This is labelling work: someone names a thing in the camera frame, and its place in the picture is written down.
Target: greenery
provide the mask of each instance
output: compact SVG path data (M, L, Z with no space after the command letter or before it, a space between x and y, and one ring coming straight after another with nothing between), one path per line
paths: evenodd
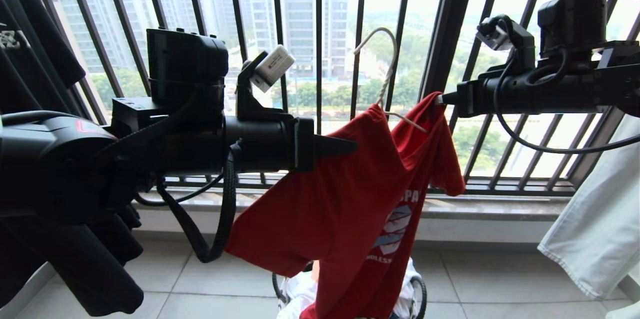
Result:
M375 28L364 30L368 33ZM427 30L419 30L405 27L400 43L400 53L398 55L397 73L406 73L411 70L421 71L425 69L425 59L429 51L431 33ZM387 64L391 63L393 57L393 45L389 36L377 33L366 43L366 49L377 57L378 60Z
M146 97L147 92L142 85L140 74L131 69L115 68L116 78L122 88L122 92L126 97ZM92 73L91 80L98 91L98 96L104 103L106 110L111 110L113 107L112 98L115 97L112 85L109 83L109 79L105 73Z
M371 105L378 100L382 89L382 79L372 78L358 89L358 103Z
M464 76L467 68L467 62L469 61L469 55L469 51L460 50L460 48L455 51L453 61L451 62L451 69L449 70L448 77L446 78L446 92L454 91L456 89L456 85L462 81L462 77ZM478 75L484 73L487 69L499 66L500 64L504 64L500 57L496 55L488 55L480 51L477 59L475 60L475 66L470 79L475 80L478 78Z
M297 93L291 87L286 89L286 99L290 108L303 107L310 109L316 106L316 84L315 82L304 82L297 86ZM271 91L271 100L276 108L282 107L282 89L274 86ZM347 105L352 101L351 85L341 85L333 91L322 92L322 107L337 107L345 111Z
M469 157L476 145L476 139L480 132L480 126L464 127L458 125L453 133L453 144L460 168L464 171L469 162ZM484 137L482 150L478 153L473 168L478 171L489 171L495 169L505 152L507 142L500 137L500 132L489 131Z

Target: tree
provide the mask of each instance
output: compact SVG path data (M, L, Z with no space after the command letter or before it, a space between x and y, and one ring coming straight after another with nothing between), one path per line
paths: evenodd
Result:
M469 163L471 152L476 146L476 139L480 133L480 126L464 127L458 125L453 134L453 144L460 168L464 171ZM506 141L503 141L500 132L491 130L486 133L482 142L482 149L473 165L474 169L480 171L493 170L498 166L498 162L505 152Z
M373 78L358 89L358 103L371 105L378 101L382 89L382 80Z
M297 99L301 107L316 106L316 84L305 82L297 86Z
M422 71L425 66L425 58L429 51L430 32L406 27L402 34L400 53L398 54L398 73L406 73L411 70ZM384 34L375 34L366 43L367 50L370 50L375 57L388 65L391 64L394 48L391 39Z
M123 94L126 97L146 97L147 92L140 79L140 74L131 69L115 68L114 69L119 86L122 89ZM106 110L111 110L113 107L112 98L115 98L112 85L105 73L92 73L89 76L93 81L98 96L104 103Z
M393 87L392 104L402 105L403 110L416 105L422 76L422 72L415 69L398 76Z
M288 104L289 111L296 105L296 94L291 91L290 87L286 88L286 103ZM282 105L282 85L277 82L271 87L271 102L274 108L281 109Z
M345 105L349 104L352 100L352 87L349 85L340 85L336 90L329 93L331 105L334 107L340 107L340 110L345 111Z

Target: white fabric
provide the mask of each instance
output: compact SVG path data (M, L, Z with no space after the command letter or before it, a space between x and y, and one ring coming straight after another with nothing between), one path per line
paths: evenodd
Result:
M406 271L404 272L404 278L402 280L400 296L398 296L398 300L393 306L393 314L395 314L398 319L412 319L418 314L416 313L414 301L414 292L416 290L411 284L411 279L414 277L421 278L420 274L414 268L414 260L409 258L409 263L406 265Z
M311 278L311 271L301 271L293 278L284 280L282 293L290 298L285 306L280 302L276 319L299 319L302 311L316 301L318 282Z
M638 134L640 118L626 115L611 142ZM589 298L615 289L640 261L640 143L602 153L538 250Z
M422 278L414 268L414 260L409 258L402 280L402 290L393 306L393 314L398 319L414 319L418 314L414 301L415 290L411 284L411 279L415 277ZM317 292L318 283L311 278L311 271L300 272L293 278L284 280L282 294L288 296L290 301L286 305L279 302L281 310L276 319L299 319L300 314L316 301Z

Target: white clothes hanger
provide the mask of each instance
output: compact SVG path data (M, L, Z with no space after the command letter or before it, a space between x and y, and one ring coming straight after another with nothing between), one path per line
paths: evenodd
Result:
M396 41L396 37L391 32L391 30L387 29L386 27L378 27L377 29L375 29L372 32L370 32L370 34L368 36L366 36L366 38L362 41L362 43L360 43L353 50L353 54L358 54L360 52L360 50L362 49L362 47L364 47L364 45L369 41L369 39L371 39L371 37L377 32L385 32L386 34L389 34L389 37L391 37L391 43L393 44L393 57L391 58L391 63L389 64L389 69L386 70L386 76L384 78L384 83L382 84L382 89L380 90L380 94L377 96L377 102L375 102L375 104L377 104L380 108L382 108L382 105L383 105L382 102L383 102L383 100L385 98L385 93L387 92L387 87L389 86L389 82L391 81L391 76L393 75L393 72L394 72L393 71L393 67L396 64L396 61L398 60L398 43ZM425 128L423 128L420 125L414 123L414 121L409 120L406 116L404 116L402 114L398 114L397 112L392 112L392 111L385 111L384 114L387 114L387 116L398 117L398 118L402 119L403 121L409 123L410 125L418 128L421 132L428 133L428 131Z

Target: white tile floor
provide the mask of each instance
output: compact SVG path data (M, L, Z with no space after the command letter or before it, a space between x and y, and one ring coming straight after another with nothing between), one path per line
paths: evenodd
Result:
M274 319L271 274L228 254L201 264L186 243L144 241L126 269L145 291L133 314L107 319ZM429 294L426 319L603 319L630 305L619 289L589 301L558 265L537 253L417 251ZM54 277L18 319L88 319Z

